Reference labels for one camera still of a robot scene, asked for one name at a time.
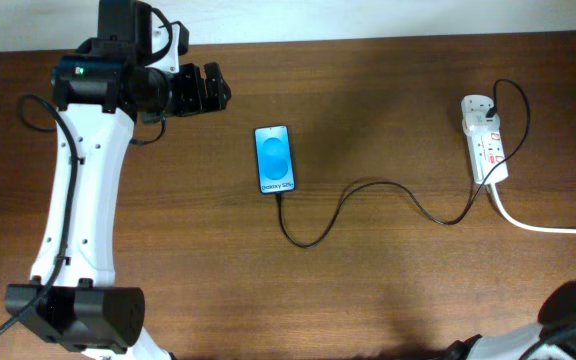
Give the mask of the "blue smartphone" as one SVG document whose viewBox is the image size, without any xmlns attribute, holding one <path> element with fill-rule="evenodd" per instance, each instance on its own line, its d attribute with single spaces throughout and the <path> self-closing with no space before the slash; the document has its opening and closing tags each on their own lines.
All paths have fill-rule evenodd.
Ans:
<svg viewBox="0 0 576 360">
<path fill-rule="evenodd" d="M 293 191 L 296 180 L 288 128 L 285 125 L 256 128 L 254 142 L 260 192 Z"/>
</svg>

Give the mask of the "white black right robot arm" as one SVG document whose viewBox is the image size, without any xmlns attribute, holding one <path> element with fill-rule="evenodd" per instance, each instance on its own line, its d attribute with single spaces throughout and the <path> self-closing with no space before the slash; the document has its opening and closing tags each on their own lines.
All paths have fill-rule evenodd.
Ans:
<svg viewBox="0 0 576 360">
<path fill-rule="evenodd" d="M 576 280 L 557 288 L 537 321 L 502 336 L 476 335 L 457 341 L 440 355 L 454 360 L 576 359 Z"/>
</svg>

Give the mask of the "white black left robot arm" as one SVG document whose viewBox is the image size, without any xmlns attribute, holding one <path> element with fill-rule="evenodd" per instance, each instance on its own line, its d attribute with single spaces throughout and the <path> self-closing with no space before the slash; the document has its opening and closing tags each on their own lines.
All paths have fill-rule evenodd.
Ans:
<svg viewBox="0 0 576 360">
<path fill-rule="evenodd" d="M 25 284 L 5 306 L 42 341 L 94 359 L 165 359 L 144 326 L 145 297 L 115 283 L 113 223 L 120 173 L 138 121 L 222 111 L 220 67 L 181 64 L 188 31 L 142 1 L 103 1 L 98 30 L 64 56 L 46 109 L 57 163 L 45 234 Z"/>
</svg>

